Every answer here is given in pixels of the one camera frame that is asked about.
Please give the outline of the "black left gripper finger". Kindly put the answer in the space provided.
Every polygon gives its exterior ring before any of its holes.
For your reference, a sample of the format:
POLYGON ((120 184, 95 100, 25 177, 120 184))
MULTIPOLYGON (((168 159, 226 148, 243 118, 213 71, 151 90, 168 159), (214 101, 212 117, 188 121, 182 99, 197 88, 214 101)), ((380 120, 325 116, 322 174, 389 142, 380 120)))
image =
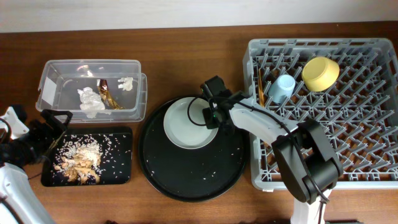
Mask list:
POLYGON ((44 109, 40 112, 41 117, 55 131, 66 131, 73 114, 70 111, 57 111, 44 109))
POLYGON ((66 131, 62 132, 58 138, 56 138, 51 145, 49 146, 49 148, 44 152, 43 156, 48 157, 49 155, 51 155, 53 149, 56 148, 58 142, 61 140, 61 138, 63 138, 63 136, 65 135, 66 131))

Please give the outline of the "grey plate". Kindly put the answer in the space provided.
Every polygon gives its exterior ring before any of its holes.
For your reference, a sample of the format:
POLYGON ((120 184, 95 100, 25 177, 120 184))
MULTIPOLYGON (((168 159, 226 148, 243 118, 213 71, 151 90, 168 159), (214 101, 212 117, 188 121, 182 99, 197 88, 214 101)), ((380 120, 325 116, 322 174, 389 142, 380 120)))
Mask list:
POLYGON ((207 129, 202 109, 209 106, 200 97, 184 97, 172 103, 164 116, 164 131, 168 139, 184 149, 199 149, 209 144, 218 128, 207 129))

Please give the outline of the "white napkin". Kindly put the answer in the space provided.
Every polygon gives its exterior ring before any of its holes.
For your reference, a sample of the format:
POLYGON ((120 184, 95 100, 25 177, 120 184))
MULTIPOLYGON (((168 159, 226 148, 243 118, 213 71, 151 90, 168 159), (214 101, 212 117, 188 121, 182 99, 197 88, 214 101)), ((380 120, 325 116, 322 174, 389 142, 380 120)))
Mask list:
POLYGON ((96 118, 97 112, 95 110, 105 110, 101 96, 94 92, 92 88, 77 89, 77 92, 81 101, 80 109, 85 112, 88 118, 96 118))

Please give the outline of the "gold snack wrapper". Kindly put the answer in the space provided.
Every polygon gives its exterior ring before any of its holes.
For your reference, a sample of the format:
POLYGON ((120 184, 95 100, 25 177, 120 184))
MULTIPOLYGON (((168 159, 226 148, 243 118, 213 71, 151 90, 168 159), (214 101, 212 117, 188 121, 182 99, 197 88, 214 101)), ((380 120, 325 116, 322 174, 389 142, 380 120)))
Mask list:
POLYGON ((103 101, 104 104, 109 106, 110 108, 114 110, 122 110, 123 107, 120 106, 111 96, 109 87, 108 87, 108 82, 105 79, 97 79, 97 89, 99 91, 99 95, 103 101))

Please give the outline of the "blue cup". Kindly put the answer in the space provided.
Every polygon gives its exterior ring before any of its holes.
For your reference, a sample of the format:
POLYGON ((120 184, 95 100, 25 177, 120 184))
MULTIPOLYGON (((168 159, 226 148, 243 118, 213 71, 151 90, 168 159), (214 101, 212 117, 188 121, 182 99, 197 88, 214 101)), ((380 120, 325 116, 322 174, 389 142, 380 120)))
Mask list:
POLYGON ((292 96, 294 88, 295 79, 288 74, 283 74, 278 76, 276 81, 271 85, 268 95, 272 97, 274 103, 281 104, 285 98, 292 96))

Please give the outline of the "yellow bowl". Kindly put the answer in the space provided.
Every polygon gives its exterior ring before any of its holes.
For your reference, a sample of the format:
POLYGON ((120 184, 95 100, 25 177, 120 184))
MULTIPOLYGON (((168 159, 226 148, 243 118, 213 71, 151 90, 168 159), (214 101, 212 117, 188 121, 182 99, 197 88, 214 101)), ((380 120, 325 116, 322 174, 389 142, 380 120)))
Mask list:
POLYGON ((326 57, 315 57, 302 70, 302 80, 310 91, 324 91, 331 87, 340 74, 339 65, 326 57))

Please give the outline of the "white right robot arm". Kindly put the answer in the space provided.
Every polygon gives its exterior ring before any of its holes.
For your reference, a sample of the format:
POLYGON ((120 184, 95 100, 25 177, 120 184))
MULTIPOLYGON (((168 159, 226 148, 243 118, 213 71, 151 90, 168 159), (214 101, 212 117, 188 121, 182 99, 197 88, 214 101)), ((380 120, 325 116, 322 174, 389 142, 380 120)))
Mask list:
POLYGON ((282 180, 294 197, 290 222, 324 223, 328 197, 343 174, 343 165, 321 124, 281 117, 241 91, 232 93, 218 76, 200 88, 209 103, 203 110, 208 129, 242 129, 272 148, 282 180))

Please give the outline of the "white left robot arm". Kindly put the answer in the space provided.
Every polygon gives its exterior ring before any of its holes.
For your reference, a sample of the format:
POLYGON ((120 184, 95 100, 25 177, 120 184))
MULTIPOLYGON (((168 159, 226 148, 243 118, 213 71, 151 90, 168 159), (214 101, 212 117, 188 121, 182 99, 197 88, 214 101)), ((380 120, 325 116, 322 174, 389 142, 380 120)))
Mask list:
POLYGON ((27 127, 13 107, 1 116, 1 220, 6 223, 53 223, 32 190, 23 167, 41 163, 66 133, 73 114, 42 110, 41 123, 27 127))

